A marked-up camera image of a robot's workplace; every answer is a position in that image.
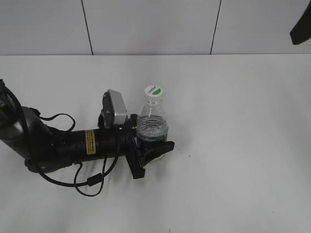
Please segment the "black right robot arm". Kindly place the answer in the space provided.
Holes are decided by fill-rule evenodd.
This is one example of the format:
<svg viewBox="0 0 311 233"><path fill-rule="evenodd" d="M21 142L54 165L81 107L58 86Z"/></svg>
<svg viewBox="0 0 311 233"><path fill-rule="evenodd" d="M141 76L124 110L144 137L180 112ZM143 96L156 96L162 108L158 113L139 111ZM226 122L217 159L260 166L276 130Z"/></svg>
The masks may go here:
<svg viewBox="0 0 311 233"><path fill-rule="evenodd" d="M302 44L311 38L311 2L309 2L304 13L290 31L293 45Z"/></svg>

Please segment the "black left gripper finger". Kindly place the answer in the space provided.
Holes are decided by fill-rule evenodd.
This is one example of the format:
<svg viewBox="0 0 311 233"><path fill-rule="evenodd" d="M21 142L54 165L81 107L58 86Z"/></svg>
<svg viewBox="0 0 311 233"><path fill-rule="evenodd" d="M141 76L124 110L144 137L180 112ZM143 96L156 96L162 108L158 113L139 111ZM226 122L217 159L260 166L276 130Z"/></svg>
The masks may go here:
<svg viewBox="0 0 311 233"><path fill-rule="evenodd" d="M174 149L173 141L157 141L144 144L142 166L147 165L154 159L159 158Z"/></svg>

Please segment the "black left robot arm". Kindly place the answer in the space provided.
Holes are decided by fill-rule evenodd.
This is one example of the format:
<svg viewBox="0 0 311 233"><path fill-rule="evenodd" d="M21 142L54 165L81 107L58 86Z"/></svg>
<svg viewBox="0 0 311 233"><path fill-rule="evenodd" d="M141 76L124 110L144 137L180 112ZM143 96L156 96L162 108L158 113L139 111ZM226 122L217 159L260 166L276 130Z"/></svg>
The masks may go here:
<svg viewBox="0 0 311 233"><path fill-rule="evenodd" d="M0 85L0 139L24 158L29 171L48 173L79 162L125 156L134 179L143 178L145 166L174 149L166 139L144 141L137 135L137 115L127 115L120 92L108 90L98 128L59 130L46 124L37 109L21 106L15 95Z"/></svg>

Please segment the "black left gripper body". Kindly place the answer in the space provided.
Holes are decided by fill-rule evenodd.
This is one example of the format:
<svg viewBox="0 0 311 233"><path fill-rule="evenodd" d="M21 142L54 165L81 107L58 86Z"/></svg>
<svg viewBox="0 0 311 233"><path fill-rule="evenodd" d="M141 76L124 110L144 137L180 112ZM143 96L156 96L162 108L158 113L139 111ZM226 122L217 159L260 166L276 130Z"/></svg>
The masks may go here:
<svg viewBox="0 0 311 233"><path fill-rule="evenodd" d="M137 114L131 114L120 126L121 150L124 154L133 179L144 178L145 169L140 164L139 150L136 143Z"/></svg>

